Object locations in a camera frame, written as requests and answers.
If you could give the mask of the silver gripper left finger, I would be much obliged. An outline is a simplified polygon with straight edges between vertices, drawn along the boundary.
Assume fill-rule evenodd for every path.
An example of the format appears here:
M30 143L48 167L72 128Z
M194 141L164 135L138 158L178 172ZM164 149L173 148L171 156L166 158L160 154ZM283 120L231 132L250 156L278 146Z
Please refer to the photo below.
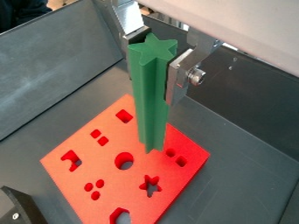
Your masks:
M116 24L116 40L124 59L128 60L128 45L143 42L151 28L144 24L135 0L111 0L111 7Z

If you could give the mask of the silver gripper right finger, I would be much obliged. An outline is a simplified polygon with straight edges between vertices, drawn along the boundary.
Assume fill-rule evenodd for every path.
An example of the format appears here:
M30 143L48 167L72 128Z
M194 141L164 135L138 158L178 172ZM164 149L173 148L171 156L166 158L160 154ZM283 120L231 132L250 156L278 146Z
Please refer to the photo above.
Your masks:
M187 33L187 42L191 48L168 65L164 100L170 106L186 96L190 85L199 86L203 83L206 72L201 69L202 62L223 44L193 27Z

